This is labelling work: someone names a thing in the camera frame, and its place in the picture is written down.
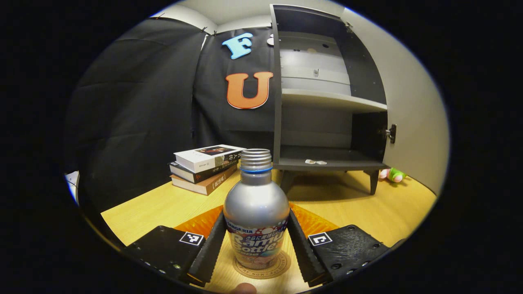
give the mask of wooden tabletop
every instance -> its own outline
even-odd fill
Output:
[[[272,179],[280,183],[281,178],[282,172],[274,169]],[[208,196],[175,187],[169,181],[101,215],[115,235],[129,245],[158,225],[175,227],[222,205],[239,180],[237,171]],[[287,196],[292,203],[340,227],[355,224],[389,247],[408,237],[436,200],[429,189],[410,177],[397,184],[381,180],[372,196],[369,190],[369,176],[362,171],[304,173],[296,177]],[[301,277],[288,233],[282,250],[291,257],[290,268],[284,274],[272,279],[251,279],[233,268],[234,255],[229,236],[225,236],[211,282],[205,289],[227,293],[239,283],[248,282],[259,294],[309,290]]]

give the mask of plush toy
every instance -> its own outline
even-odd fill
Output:
[[[380,172],[380,178],[388,178],[390,181],[395,183],[401,182],[406,176],[405,173],[402,173],[395,168],[384,169]]]

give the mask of orange mesh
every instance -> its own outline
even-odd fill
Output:
[[[195,216],[184,223],[177,225],[176,227],[174,227],[174,229],[183,232],[200,234],[205,236],[205,239],[207,239],[209,237],[209,234],[211,233],[214,223],[216,222],[216,219],[218,218],[222,210],[223,205],[220,205],[198,216]]]
[[[300,223],[301,230],[307,238],[309,235],[314,235],[322,232],[338,229],[339,226],[329,222],[328,220],[313,214],[312,212],[290,203],[289,205],[296,215],[296,219]]]

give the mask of stack of books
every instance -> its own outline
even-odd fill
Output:
[[[215,145],[176,152],[176,161],[169,164],[173,185],[209,195],[237,169],[245,148]]]

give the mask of coaster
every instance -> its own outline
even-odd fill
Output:
[[[233,261],[233,267],[236,271],[248,278],[252,279],[271,279],[276,278],[289,269],[291,266],[291,259],[289,255],[283,251],[280,251],[278,256],[275,258],[276,262],[264,269],[250,269],[241,265],[238,260],[235,258]]]

